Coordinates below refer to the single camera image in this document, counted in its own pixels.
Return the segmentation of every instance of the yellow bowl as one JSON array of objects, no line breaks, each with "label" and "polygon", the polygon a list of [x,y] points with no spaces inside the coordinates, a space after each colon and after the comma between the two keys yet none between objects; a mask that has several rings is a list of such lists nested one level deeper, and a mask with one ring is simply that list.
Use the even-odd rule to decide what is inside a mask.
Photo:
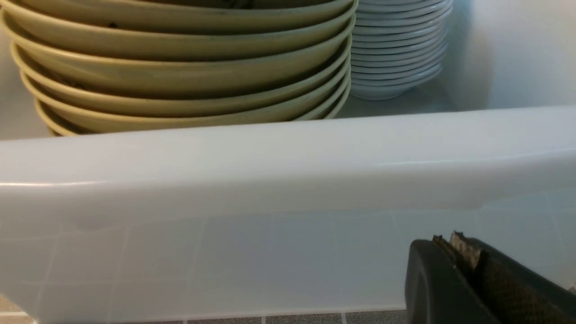
[{"label": "yellow bowl", "polygon": [[54,136],[76,136],[80,134],[87,134],[86,131],[81,130],[79,127],[72,125],[70,122],[64,120],[62,117],[54,113],[50,108],[40,100],[34,100],[36,113],[42,121],[48,126],[50,133]]},{"label": "yellow bowl", "polygon": [[263,58],[157,62],[104,58],[52,48],[26,37],[10,19],[6,31],[36,62],[99,92],[165,99],[231,97],[280,88],[310,77],[350,36],[348,27],[318,45]]},{"label": "yellow bowl", "polygon": [[342,110],[342,108],[346,104],[346,100],[350,95],[351,88],[352,88],[352,82],[349,83],[348,86],[346,87],[346,90],[344,90],[344,94],[342,94],[342,97],[339,99],[339,102],[336,105],[336,107],[334,107],[334,109],[332,109],[332,111],[327,113],[326,116],[324,116],[322,119],[334,119],[337,116],[337,114]]},{"label": "yellow bowl", "polygon": [[[275,1],[276,4],[289,1]],[[102,27],[172,33],[259,33],[308,27],[345,12],[353,0],[311,1],[280,9],[223,9],[137,0],[23,0],[55,17]]]},{"label": "yellow bowl", "polygon": [[59,75],[42,68],[14,43],[12,57],[22,71],[38,82],[52,97],[90,110],[110,114],[146,117],[197,117],[231,114],[281,103],[308,93],[326,83],[345,62],[349,64],[352,38],[318,73],[302,81],[251,95],[204,100],[161,100],[121,97],[82,89]]},{"label": "yellow bowl", "polygon": [[311,27],[248,35],[183,35],[96,27],[46,16],[5,1],[4,19],[43,43],[111,58],[153,61],[222,61],[292,52],[324,42],[345,28],[358,0],[345,13]]},{"label": "yellow bowl", "polygon": [[338,73],[319,88],[294,99],[265,108],[220,116],[194,118],[151,118],[112,115],[71,106],[54,99],[42,91],[35,81],[21,72],[24,85],[34,97],[47,104],[65,120],[96,133],[116,131],[151,130],[166,128],[237,125],[248,123],[282,122],[294,120],[327,101],[338,88],[342,79],[350,73],[350,65],[344,64]]},{"label": "yellow bowl", "polygon": [[346,76],[340,82],[338,89],[334,91],[330,98],[328,98],[323,104],[310,110],[295,120],[323,119],[335,110],[336,112],[334,115],[337,114],[342,106],[344,106],[346,99],[348,99],[348,94],[350,94],[351,80],[350,68],[348,67],[348,73],[346,73]]}]

